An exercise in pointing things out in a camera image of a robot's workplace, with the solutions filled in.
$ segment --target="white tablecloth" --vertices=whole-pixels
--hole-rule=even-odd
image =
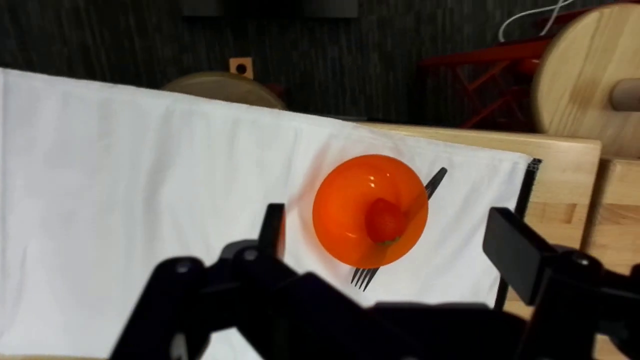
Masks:
[[[0,70],[0,354],[106,358],[156,261],[258,233],[286,202],[286,261],[355,301],[485,301],[497,271],[480,242],[490,206],[514,207],[523,153],[379,133],[317,116]],[[389,153],[421,179],[449,172],[427,229],[366,291],[315,242],[319,179],[355,153]],[[232,331],[207,358],[252,358]]]

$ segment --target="black fork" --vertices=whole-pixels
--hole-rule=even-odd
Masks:
[[[440,168],[423,186],[426,196],[432,198],[438,190],[441,177],[445,175],[445,168]],[[352,286],[360,287],[361,291],[368,287],[368,284],[376,277],[379,268],[353,268],[352,274]]]

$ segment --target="chair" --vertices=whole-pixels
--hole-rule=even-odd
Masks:
[[[464,100],[471,108],[471,114],[461,121],[461,127],[481,127],[480,121],[487,121],[497,110],[508,110],[515,119],[509,129],[532,129],[532,119],[525,116],[522,100],[530,96],[527,86],[548,41],[548,38],[535,38],[464,54],[427,57],[419,63],[419,71],[429,74],[434,70],[443,70],[452,74]],[[484,100],[480,96],[487,93],[487,86],[493,86],[496,90],[493,100]]]

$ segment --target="screw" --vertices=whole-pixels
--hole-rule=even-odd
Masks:
[[[178,274],[183,274],[188,269],[191,269],[191,261],[189,259],[182,259],[182,261],[175,264],[175,271]]]
[[[241,257],[247,261],[253,261],[258,257],[258,249],[255,247],[247,247],[241,252]]]

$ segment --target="wooden disc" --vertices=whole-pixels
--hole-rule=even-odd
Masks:
[[[640,4],[589,10],[559,32],[533,80],[533,118],[546,133],[602,140],[604,156],[640,157],[640,112],[610,104],[613,86],[640,77]]]
[[[284,101],[273,91],[229,71],[189,74],[165,83],[164,90],[264,108],[284,108]]]

